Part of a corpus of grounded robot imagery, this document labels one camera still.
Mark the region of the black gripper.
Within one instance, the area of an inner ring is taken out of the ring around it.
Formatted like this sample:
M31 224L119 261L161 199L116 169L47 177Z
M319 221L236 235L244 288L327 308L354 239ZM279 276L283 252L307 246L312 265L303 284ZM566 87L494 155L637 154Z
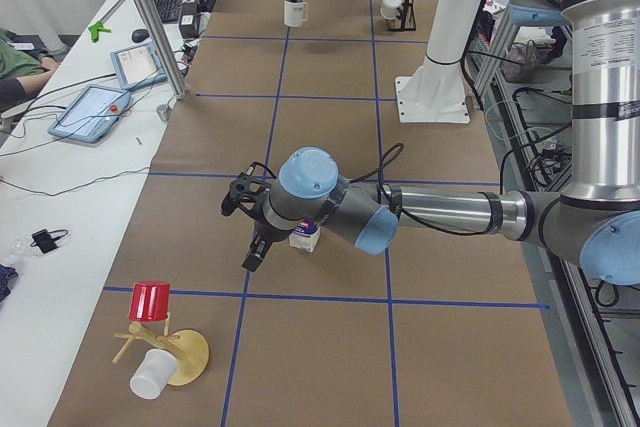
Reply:
M280 241L280 230L268 224L257 224L255 230L249 251L242 263L242 267L250 272L255 272L258 269L271 245Z

